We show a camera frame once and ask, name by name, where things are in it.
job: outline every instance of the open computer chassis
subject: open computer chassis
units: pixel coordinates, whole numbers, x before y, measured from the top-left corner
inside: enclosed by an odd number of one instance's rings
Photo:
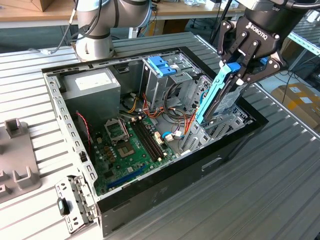
[[[219,137],[216,141],[204,144],[195,151],[182,154],[168,164],[137,177],[129,184],[117,187],[103,195],[97,195],[94,187],[97,173],[74,122],[70,118],[67,105],[60,93],[62,86],[57,80],[61,76],[142,60],[150,56],[166,56],[176,53],[187,56],[188,60],[201,69],[211,81],[216,77],[216,73],[187,47],[142,52],[132,56],[42,70],[56,119],[68,145],[68,151],[73,156],[72,163],[78,169],[79,174],[78,176],[66,176],[56,185],[60,201],[63,200],[64,204],[68,205],[68,209],[65,209],[61,202],[59,209],[60,213],[65,215],[65,222],[70,233],[82,229],[89,223],[97,222],[102,229],[103,237],[106,237],[232,159],[249,139],[267,124],[268,121],[240,97],[236,105],[250,116],[250,124]]]

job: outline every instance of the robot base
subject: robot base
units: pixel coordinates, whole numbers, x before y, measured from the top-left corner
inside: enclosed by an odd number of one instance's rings
[[[111,58],[115,52],[110,35],[103,39],[85,37],[76,42],[75,50],[81,62]]]

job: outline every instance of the blue latch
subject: blue latch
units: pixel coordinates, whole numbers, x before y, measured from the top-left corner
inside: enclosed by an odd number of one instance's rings
[[[151,56],[148,58],[148,63],[154,68],[154,70],[160,74],[161,77],[176,74],[177,70],[171,68],[168,62],[163,60],[160,56]]]
[[[263,57],[260,59],[260,63],[262,63],[263,65],[266,65],[268,62],[268,58],[267,57]]]

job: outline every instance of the metal shelf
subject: metal shelf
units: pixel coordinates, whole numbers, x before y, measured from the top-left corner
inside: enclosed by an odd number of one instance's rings
[[[315,55],[320,55],[320,25],[302,19],[288,36]]]

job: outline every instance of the yellow wire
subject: yellow wire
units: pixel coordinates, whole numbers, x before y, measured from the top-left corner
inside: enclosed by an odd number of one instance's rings
[[[137,99],[138,99],[137,97],[134,99],[133,107],[131,108],[131,110],[127,111],[128,114],[133,113],[134,110],[136,109]]]

